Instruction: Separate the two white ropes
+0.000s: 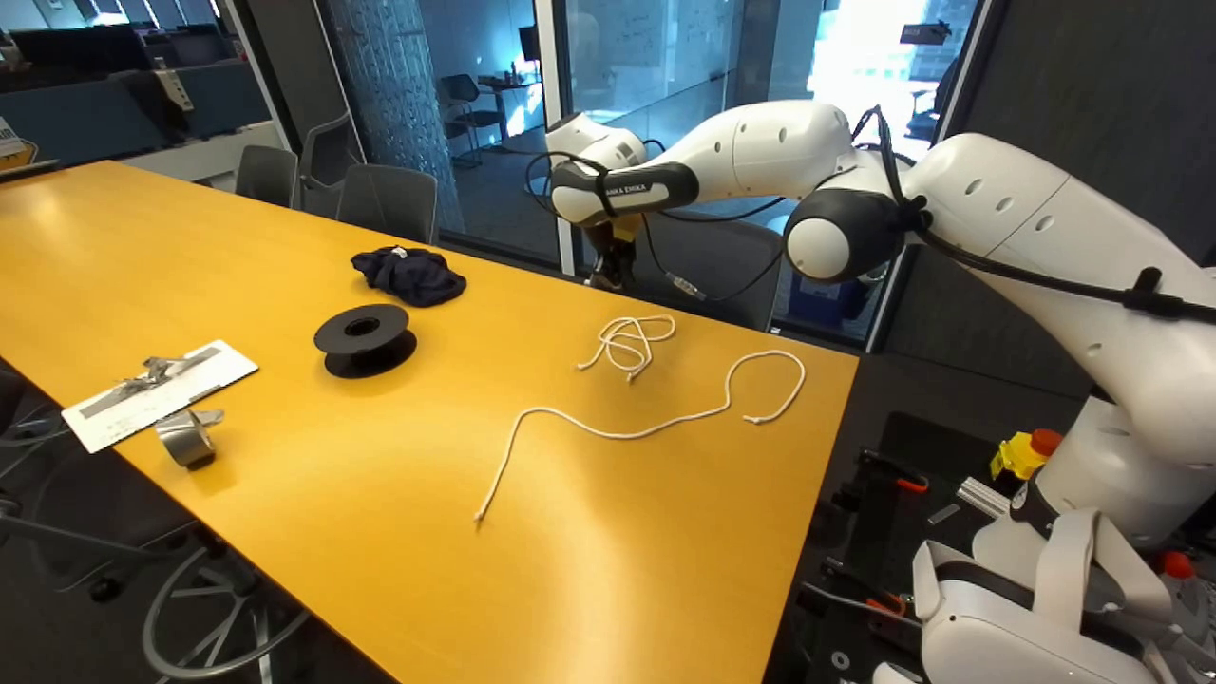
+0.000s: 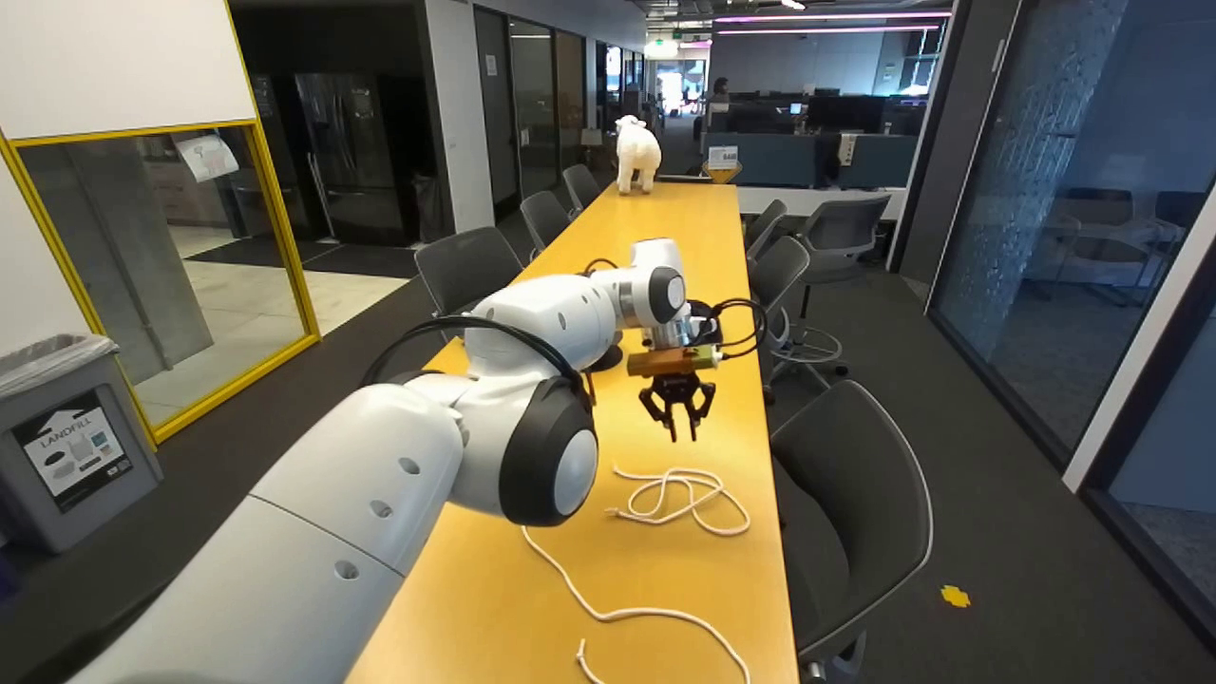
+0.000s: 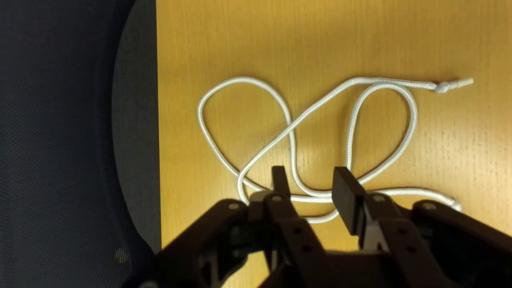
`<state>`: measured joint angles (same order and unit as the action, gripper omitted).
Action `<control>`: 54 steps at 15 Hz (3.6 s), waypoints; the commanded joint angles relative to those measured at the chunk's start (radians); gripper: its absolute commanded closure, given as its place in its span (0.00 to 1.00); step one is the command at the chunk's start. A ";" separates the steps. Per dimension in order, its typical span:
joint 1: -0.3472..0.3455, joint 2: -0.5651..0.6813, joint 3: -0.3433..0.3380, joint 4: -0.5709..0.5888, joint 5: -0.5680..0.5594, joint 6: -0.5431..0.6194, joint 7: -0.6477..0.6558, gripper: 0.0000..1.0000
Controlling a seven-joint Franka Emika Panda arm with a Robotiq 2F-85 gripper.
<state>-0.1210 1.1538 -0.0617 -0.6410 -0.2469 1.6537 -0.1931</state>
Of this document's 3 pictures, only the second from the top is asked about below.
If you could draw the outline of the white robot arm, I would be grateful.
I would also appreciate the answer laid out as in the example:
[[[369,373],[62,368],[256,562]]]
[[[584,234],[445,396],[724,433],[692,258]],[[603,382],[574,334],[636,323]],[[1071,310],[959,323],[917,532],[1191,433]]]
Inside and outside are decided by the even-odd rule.
[[[599,439],[580,373],[626,332],[692,339],[679,252],[521,277],[447,325],[460,373],[335,403],[67,684],[341,684],[445,506],[540,528],[584,506]]]

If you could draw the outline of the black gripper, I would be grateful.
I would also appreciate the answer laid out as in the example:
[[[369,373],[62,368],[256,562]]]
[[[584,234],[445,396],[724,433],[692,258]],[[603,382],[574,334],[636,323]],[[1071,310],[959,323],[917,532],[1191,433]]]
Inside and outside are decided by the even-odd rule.
[[[698,424],[710,415],[715,389],[694,373],[664,373],[650,389],[639,390],[646,415],[677,439],[674,408],[687,411],[687,438],[698,439]]]

